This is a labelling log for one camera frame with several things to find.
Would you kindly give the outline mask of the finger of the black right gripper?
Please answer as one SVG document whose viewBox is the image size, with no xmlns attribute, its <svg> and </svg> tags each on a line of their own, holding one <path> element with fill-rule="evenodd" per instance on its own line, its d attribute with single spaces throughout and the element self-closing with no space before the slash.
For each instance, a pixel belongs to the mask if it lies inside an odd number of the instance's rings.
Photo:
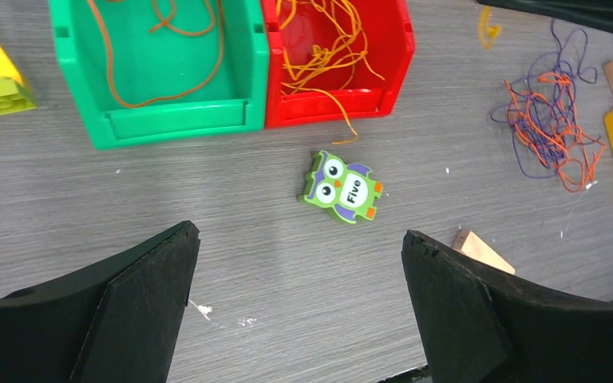
<svg viewBox="0 0 613 383">
<path fill-rule="evenodd" d="M 573 22 L 613 34 L 613 0 L 478 0 L 494 6 Z"/>
</svg>

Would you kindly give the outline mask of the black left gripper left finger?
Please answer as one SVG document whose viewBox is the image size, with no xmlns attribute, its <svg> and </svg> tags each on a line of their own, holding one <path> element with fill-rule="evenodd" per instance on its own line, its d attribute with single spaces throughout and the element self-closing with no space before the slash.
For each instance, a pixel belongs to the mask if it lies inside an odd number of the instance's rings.
<svg viewBox="0 0 613 383">
<path fill-rule="evenodd" d="M 200 248 L 183 221 L 0 298 L 0 382 L 164 382 Z"/>
</svg>

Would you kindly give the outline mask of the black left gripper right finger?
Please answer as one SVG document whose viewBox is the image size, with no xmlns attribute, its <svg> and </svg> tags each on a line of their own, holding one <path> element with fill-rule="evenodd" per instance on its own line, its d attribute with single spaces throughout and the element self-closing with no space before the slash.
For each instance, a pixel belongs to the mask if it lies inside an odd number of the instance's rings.
<svg viewBox="0 0 613 383">
<path fill-rule="evenodd" d="M 435 382 L 613 382 L 613 302 L 529 282 L 419 231 L 401 258 Z"/>
</svg>

